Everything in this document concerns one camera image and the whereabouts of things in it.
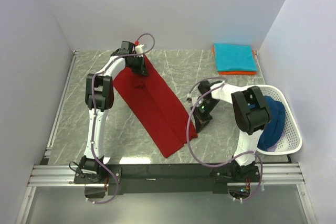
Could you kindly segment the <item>red t shirt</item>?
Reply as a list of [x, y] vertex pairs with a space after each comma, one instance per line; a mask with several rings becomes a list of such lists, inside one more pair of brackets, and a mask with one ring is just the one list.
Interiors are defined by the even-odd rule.
[[161, 154], [168, 158], [186, 143], [188, 113], [179, 98], [145, 58], [148, 76], [125, 68], [113, 86], [144, 126]]

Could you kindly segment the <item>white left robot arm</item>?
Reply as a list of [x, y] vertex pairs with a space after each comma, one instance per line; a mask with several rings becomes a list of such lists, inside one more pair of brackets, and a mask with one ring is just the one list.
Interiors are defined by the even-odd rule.
[[85, 103], [89, 112], [89, 130], [79, 171], [86, 172], [87, 178], [93, 183], [101, 182], [107, 173], [102, 167], [103, 139], [108, 112], [114, 104], [113, 81], [124, 69], [148, 76], [144, 55], [143, 44], [123, 41], [99, 71], [87, 75]]

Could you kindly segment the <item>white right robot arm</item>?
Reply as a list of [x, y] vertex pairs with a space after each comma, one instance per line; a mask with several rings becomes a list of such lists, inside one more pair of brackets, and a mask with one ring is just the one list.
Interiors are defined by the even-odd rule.
[[241, 182], [255, 166], [255, 152], [259, 138], [271, 122], [271, 111], [260, 86], [238, 87], [226, 81], [200, 81], [196, 84], [201, 96], [187, 98], [192, 102], [192, 115], [196, 132], [199, 133], [213, 119], [211, 111], [219, 101], [233, 106], [234, 118], [239, 128], [239, 138], [234, 160], [230, 161], [230, 175]]

